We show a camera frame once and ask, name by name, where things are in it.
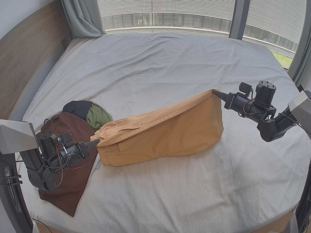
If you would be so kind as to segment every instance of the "grass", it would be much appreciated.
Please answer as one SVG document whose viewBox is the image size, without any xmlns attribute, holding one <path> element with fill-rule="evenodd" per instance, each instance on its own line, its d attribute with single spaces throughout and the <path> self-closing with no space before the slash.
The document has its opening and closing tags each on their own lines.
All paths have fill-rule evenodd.
<svg viewBox="0 0 311 233">
<path fill-rule="evenodd" d="M 290 58 L 288 58 L 282 54 L 275 53 L 275 52 L 272 52 L 272 54 L 278 60 L 278 62 L 282 65 L 283 68 L 288 68 L 288 67 L 285 64 L 283 64 L 281 60 L 285 61 L 288 66 L 290 66 L 291 62 L 293 61 L 292 59 L 290 59 Z"/>
</svg>

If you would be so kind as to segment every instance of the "wooden bed frame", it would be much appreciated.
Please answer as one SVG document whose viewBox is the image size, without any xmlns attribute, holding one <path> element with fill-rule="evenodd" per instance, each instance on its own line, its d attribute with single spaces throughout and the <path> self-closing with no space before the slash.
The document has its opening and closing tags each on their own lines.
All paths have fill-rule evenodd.
<svg viewBox="0 0 311 233">
<path fill-rule="evenodd" d="M 10 118 L 30 79 L 55 48 L 62 42 L 67 47 L 69 33 L 62 4 L 55 0 L 0 39 L 0 119 Z"/>
</svg>

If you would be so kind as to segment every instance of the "gray-green curtain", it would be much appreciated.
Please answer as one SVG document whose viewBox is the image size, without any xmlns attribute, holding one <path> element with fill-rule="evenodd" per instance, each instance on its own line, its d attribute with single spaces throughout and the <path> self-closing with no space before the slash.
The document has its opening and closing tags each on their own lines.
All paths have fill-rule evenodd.
<svg viewBox="0 0 311 233">
<path fill-rule="evenodd" d="M 101 25 L 97 0 L 61 0 L 73 37 L 100 37 Z"/>
<path fill-rule="evenodd" d="M 301 80 L 305 72 L 310 68 L 311 64 L 311 0 L 307 0 L 306 17 L 304 28 L 301 33 L 301 39 L 293 59 L 292 64 L 288 70 L 288 75 L 292 78 L 296 86 L 300 86 Z"/>
</svg>

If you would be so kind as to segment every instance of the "dark brown garment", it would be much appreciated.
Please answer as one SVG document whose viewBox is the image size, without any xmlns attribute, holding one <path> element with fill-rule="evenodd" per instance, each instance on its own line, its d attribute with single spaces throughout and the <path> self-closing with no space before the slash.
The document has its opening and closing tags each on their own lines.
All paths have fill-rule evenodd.
<svg viewBox="0 0 311 233">
<path fill-rule="evenodd" d="M 94 135 L 94 130 L 86 121 L 68 112 L 53 116 L 41 128 L 41 131 L 47 129 L 51 130 L 57 137 L 69 131 L 75 142 L 89 142 L 90 137 Z M 68 215 L 74 216 L 96 159 L 97 149 L 93 148 L 89 151 L 89 154 L 90 156 L 86 159 L 84 167 L 63 171 L 63 181 L 55 191 L 46 192 L 39 189 L 40 198 L 49 201 Z M 72 168 L 81 165 L 83 165 L 82 160 L 75 163 Z M 61 174 L 57 176 L 57 184 L 60 179 Z"/>
</svg>

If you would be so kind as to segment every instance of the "white bed sheet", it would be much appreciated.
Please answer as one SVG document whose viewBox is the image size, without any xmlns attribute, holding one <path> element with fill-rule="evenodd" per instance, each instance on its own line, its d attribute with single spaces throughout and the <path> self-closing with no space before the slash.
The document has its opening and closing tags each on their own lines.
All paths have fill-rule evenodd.
<svg viewBox="0 0 311 233">
<path fill-rule="evenodd" d="M 283 111 L 298 90 L 261 45 L 210 36 L 141 33 L 73 41 L 40 87 L 24 120 L 38 132 L 71 100 L 103 106 L 114 120 L 239 83 L 277 87 Z M 300 199 L 310 140 L 299 127 L 271 143 L 256 123 L 223 109 L 221 141 L 201 153 L 133 165 L 101 166 L 72 218 L 43 201 L 20 165 L 31 216 L 64 232 L 249 232 L 289 212 Z"/>
</svg>

